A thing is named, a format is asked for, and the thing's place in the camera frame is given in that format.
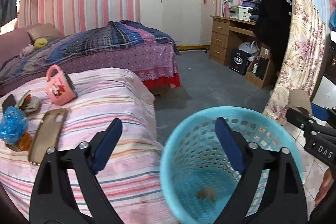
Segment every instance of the laundry basket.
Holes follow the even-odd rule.
[[[279,151],[287,147],[303,180],[298,149],[281,125],[253,110],[240,107],[213,107],[197,112],[182,121],[172,132],[160,164],[164,197],[174,216],[183,224],[213,223],[231,197],[240,180],[233,170],[215,133],[215,122],[224,117],[232,130],[261,148]],[[268,178],[264,170],[247,215],[257,211]],[[204,188],[215,190],[215,202],[198,199]]]

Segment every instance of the metal bolt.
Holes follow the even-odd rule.
[[[88,142],[81,142],[80,144],[79,144],[79,148],[80,149],[85,149],[85,148],[87,148],[89,146],[89,143]]]
[[[53,152],[55,152],[55,147],[52,146],[47,149],[48,154],[52,154]]]
[[[283,147],[282,149],[281,149],[281,151],[284,153],[284,154],[289,154],[289,149],[287,148],[287,147]]]
[[[250,143],[249,143],[249,148],[257,149],[257,148],[258,148],[258,145],[257,145],[255,142],[250,142]]]

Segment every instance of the pink striped cloth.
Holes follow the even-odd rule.
[[[177,223],[164,200],[159,163],[162,145],[156,141],[154,96],[131,71],[117,68],[89,70],[70,75],[78,98],[62,106],[69,110],[58,144],[72,149],[90,141],[118,117],[122,136],[97,179],[125,224]],[[34,135],[51,105],[45,94],[45,78],[37,78],[11,93],[18,100],[31,90],[42,99],[41,110],[28,116],[28,132]],[[7,97],[0,98],[0,104]],[[29,203],[38,166],[27,161],[27,152],[14,152],[0,142],[0,181],[17,208],[28,218]],[[90,215],[73,170],[70,183],[81,212]]]

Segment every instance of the plush toy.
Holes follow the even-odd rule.
[[[34,43],[34,50],[39,50],[41,49],[42,47],[48,45],[48,40],[45,39],[45,38],[38,38],[35,40],[35,43]]]
[[[23,58],[27,56],[28,54],[31,54],[34,50],[34,46],[29,44],[27,47],[23,48],[20,52],[20,57]]]

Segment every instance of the pink mug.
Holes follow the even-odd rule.
[[[51,73],[54,70],[57,70],[58,73],[51,77]],[[77,97],[77,91],[70,77],[59,66],[52,65],[48,69],[46,81],[48,85],[45,93],[53,104],[61,106]]]

